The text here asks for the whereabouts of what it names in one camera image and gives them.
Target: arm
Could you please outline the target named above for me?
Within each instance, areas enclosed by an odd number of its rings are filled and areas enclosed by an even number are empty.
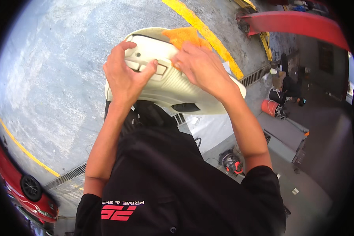
[[[230,116],[236,141],[245,159],[246,172],[259,165],[273,169],[264,132],[237,90],[233,96],[226,97],[222,104]]]
[[[136,43],[121,42],[113,48],[103,69],[113,93],[108,115],[90,151],[86,165],[84,194],[102,197],[102,190],[113,169],[119,134],[131,106],[136,102],[147,81],[156,72],[157,61],[148,63],[136,73],[124,62],[124,51],[136,47]]]
[[[185,43],[172,62],[186,74],[192,84],[210,93],[223,104],[230,116],[247,172],[260,165],[272,168],[261,126],[218,56],[204,47]]]

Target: orange microfiber towel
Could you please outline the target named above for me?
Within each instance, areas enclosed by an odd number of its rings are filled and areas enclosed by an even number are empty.
[[[197,30],[194,27],[164,30],[162,34],[170,38],[169,42],[178,48],[178,50],[181,50],[182,44],[185,41],[189,41],[196,46],[205,46],[212,50],[212,47],[207,40],[198,37]]]

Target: person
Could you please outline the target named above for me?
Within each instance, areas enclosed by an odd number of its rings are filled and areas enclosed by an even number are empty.
[[[284,92],[287,97],[295,98],[299,106],[304,106],[306,100],[302,97],[301,83],[297,83],[291,77],[286,76],[282,84],[282,92]]]
[[[172,62],[228,112],[245,159],[241,184],[206,163],[193,137],[169,121],[140,122],[120,135],[127,116],[142,118],[131,107],[157,66],[154,60],[141,73],[128,68],[124,51],[134,47],[121,42],[103,66],[113,101],[89,154],[75,235],[283,233],[283,200],[264,133],[214,52],[187,42]]]

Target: black wheel rim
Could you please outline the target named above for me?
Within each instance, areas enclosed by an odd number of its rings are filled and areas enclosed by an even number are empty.
[[[32,179],[32,178],[25,178],[24,179],[24,191],[29,195],[29,196],[36,196],[38,193],[38,184],[37,182]]]

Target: black container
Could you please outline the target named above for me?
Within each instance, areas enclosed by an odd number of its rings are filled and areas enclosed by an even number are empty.
[[[277,93],[274,90],[270,90],[269,99],[279,103],[280,105],[284,105],[286,102],[286,94],[284,92]]]

